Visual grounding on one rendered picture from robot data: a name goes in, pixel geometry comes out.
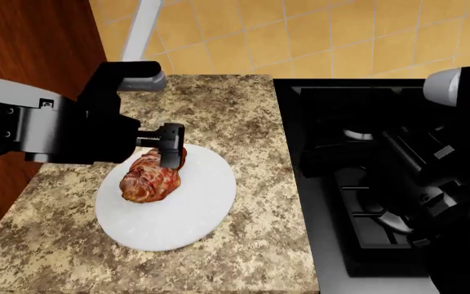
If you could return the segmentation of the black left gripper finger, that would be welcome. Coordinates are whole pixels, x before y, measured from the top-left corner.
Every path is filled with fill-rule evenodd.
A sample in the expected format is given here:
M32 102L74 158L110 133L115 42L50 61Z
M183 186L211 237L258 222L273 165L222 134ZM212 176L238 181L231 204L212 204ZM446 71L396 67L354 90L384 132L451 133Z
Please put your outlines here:
M165 123L156 131L138 131L136 145L158 150L160 166L177 169L184 158L185 127L177 123Z

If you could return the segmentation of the brown raw meat chunk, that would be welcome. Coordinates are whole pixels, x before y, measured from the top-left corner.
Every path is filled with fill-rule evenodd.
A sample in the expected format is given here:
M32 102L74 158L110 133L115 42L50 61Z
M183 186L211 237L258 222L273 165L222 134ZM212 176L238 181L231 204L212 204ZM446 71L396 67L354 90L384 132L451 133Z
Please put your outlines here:
M187 150L178 168L160 166L161 155L158 149L151 149L136 159L119 184L122 197L133 203L153 203L163 200L180 187L179 170L185 163Z

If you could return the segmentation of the round white plate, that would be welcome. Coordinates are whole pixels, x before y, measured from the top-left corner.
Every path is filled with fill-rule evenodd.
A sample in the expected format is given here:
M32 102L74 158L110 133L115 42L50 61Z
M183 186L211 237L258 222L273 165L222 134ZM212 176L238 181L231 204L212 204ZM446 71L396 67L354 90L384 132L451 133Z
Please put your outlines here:
M170 251L206 237L228 215L237 191L232 168L210 149L184 147L181 185L163 200L133 203L119 189L131 164L147 149L132 154L104 178L96 194L95 215L113 241L145 252Z

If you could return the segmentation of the brown wooden cabinet panel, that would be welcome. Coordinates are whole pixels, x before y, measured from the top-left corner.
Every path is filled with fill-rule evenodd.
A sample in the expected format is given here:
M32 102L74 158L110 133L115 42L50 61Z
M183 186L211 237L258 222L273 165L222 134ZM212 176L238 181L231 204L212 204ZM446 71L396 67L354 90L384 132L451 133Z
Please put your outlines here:
M0 0L0 79L76 100L105 60L89 0ZM0 220L40 165L0 156Z

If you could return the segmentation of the black stove cooktop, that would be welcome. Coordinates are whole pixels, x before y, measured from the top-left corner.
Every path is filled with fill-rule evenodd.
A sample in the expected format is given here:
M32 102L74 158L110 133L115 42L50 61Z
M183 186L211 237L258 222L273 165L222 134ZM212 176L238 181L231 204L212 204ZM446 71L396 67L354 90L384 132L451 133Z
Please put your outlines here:
M398 207L412 184L382 139L453 114L423 97L424 82L274 82L322 293L440 294Z

